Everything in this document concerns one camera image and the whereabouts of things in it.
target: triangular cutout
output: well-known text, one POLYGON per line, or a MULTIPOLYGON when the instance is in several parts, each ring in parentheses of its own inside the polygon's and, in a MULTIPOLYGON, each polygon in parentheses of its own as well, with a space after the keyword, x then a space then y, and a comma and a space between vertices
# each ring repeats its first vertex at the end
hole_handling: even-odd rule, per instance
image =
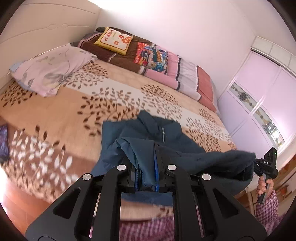
POLYGON ((239 213, 236 207, 233 206, 232 203, 228 201, 227 198, 218 191, 218 189, 213 189, 213 193, 215 195, 223 218, 230 218, 239 213))
POLYGON ((57 205, 53 213, 62 218, 69 219, 73 212, 73 208, 79 196, 80 189, 73 190, 59 205, 57 205))

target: headboard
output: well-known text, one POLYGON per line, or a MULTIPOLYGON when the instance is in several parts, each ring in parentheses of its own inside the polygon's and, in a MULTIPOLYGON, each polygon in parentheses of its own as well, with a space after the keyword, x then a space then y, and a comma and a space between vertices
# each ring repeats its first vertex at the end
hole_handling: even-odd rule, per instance
POLYGON ((95 29, 100 8, 88 0, 14 0, 2 19, 0 89, 10 81, 9 67, 63 44, 77 41, 95 29))

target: dark purple object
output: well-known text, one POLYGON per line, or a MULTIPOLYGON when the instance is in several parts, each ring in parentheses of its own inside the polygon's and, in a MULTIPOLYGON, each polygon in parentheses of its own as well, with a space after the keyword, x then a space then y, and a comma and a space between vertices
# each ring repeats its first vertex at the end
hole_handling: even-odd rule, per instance
POLYGON ((0 126, 0 163, 9 159, 7 125, 0 126))

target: floor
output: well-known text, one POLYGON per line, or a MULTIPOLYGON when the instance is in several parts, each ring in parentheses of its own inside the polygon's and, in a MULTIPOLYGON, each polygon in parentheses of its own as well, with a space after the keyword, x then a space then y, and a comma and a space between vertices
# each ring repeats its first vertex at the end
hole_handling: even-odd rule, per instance
POLYGON ((20 190, 0 168, 0 203, 6 214, 24 235, 28 226, 50 205, 20 190))

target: silver screw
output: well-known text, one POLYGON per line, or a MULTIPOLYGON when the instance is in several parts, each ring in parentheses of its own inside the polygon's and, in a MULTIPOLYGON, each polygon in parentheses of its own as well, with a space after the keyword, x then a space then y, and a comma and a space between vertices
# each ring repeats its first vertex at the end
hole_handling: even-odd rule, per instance
POLYGON ((168 169, 169 169, 170 171, 174 171, 174 170, 177 169, 177 167, 176 167, 175 165, 171 164, 171 165, 168 165, 168 169))
POLYGON ((202 175, 202 179, 208 181, 211 179, 211 176, 209 174, 204 174, 202 175))
POLYGON ((87 180, 91 179, 91 175, 89 173, 86 173, 82 176, 82 179, 87 181, 87 180))
POLYGON ((126 169, 126 166, 125 165, 119 165, 117 166, 117 170, 118 171, 124 171, 126 169))

